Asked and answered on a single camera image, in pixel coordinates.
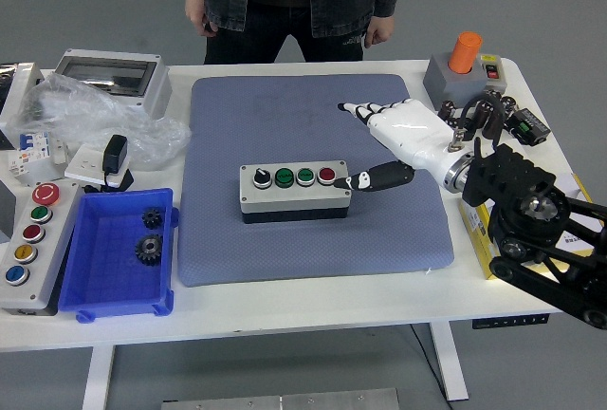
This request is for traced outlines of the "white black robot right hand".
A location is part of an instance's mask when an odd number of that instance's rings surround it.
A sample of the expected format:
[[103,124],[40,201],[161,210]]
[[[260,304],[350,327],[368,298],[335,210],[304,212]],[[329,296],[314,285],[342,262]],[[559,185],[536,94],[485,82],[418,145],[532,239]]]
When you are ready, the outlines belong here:
[[407,99],[388,105],[340,103],[338,109],[361,120],[395,160],[361,173],[335,179],[336,188],[376,192],[413,180],[416,170],[428,171],[451,193],[464,190],[472,151],[453,144],[450,127],[422,102]]

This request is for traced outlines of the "person's left hand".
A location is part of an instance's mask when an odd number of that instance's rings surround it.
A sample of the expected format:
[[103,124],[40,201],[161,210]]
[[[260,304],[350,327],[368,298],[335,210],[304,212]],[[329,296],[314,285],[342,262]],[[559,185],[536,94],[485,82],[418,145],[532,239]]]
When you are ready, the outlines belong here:
[[371,48],[391,39],[395,31],[395,17],[372,16],[365,31],[364,47]]

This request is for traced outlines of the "person's right hand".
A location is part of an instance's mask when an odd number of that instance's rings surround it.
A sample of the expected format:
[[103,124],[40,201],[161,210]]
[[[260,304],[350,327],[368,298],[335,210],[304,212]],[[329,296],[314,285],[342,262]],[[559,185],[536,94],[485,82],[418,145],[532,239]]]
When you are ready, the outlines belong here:
[[218,26],[208,16],[205,0],[185,0],[184,10],[199,36],[213,38],[217,35]]

